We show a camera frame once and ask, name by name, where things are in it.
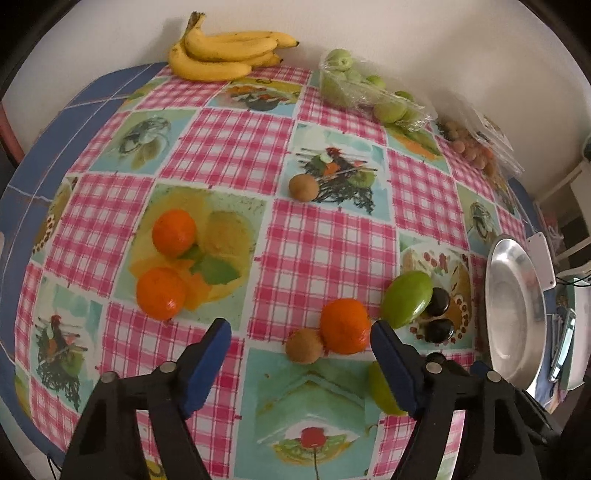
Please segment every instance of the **green apple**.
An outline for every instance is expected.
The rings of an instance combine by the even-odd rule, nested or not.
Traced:
[[[399,97],[406,98],[406,100],[410,100],[411,102],[414,102],[414,97],[412,96],[412,94],[405,92],[404,90],[399,90],[397,92],[394,92],[394,95],[398,95]]]
[[[369,394],[374,399],[378,408],[386,415],[396,415],[403,417],[408,415],[401,410],[396,402],[396,398],[390,390],[388,381],[379,367],[379,363],[373,362],[368,369]]]
[[[402,116],[401,120],[408,123],[414,123],[417,120],[420,120],[421,118],[423,118],[421,112],[417,112],[416,110],[409,108],[407,109],[406,113]]]
[[[344,48],[336,48],[326,56],[325,62],[331,69],[344,72],[353,66],[353,57]]]
[[[357,70],[355,69],[349,69],[345,72],[345,76],[347,77],[347,80],[352,82],[352,83],[362,83],[365,79],[363,78],[363,75],[361,75]]]
[[[402,102],[380,102],[374,105],[374,115],[382,124],[393,124],[400,120],[407,111]]]
[[[375,85],[377,88],[381,90],[386,89],[386,82],[382,80],[382,77],[379,75],[370,75],[365,79],[367,82]]]
[[[346,81],[347,77],[344,72],[323,72],[320,78],[320,96],[337,107],[350,108],[355,106],[341,87],[342,83]]]
[[[433,295],[431,277],[420,271],[397,276],[382,299],[381,314],[393,329],[408,325],[427,308]]]

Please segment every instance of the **white wall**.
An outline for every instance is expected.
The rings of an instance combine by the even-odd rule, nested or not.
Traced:
[[[312,68],[322,50],[344,47],[423,87],[457,89],[505,130],[531,192],[577,161],[590,130],[591,87],[518,0],[83,0],[42,39],[4,98],[24,149],[93,79],[164,60],[194,8],[208,14],[207,33],[298,37],[287,63]]]

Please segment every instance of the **silver plate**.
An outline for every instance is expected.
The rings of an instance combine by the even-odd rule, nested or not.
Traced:
[[[486,333],[492,368],[518,388],[534,381],[544,356],[544,295],[522,246],[501,235],[488,255]]]

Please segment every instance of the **mandarin orange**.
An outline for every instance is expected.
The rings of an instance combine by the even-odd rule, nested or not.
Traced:
[[[154,246],[166,257],[181,256],[195,243],[196,236],[195,221],[181,209],[163,213],[152,227]]]
[[[183,308],[187,286],[172,268],[155,267],[139,278],[135,298],[148,317],[170,320]]]
[[[338,299],[325,305],[320,315],[320,334],[328,350],[341,355],[364,351],[369,345],[371,321],[355,299]]]

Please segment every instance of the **bunch of bananas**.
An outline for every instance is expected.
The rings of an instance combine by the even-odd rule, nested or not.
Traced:
[[[245,31],[205,36],[205,14],[193,12],[187,29],[168,54],[173,73],[195,82],[221,82],[248,75],[253,68],[279,65],[276,48],[296,47],[299,42],[281,32]]]

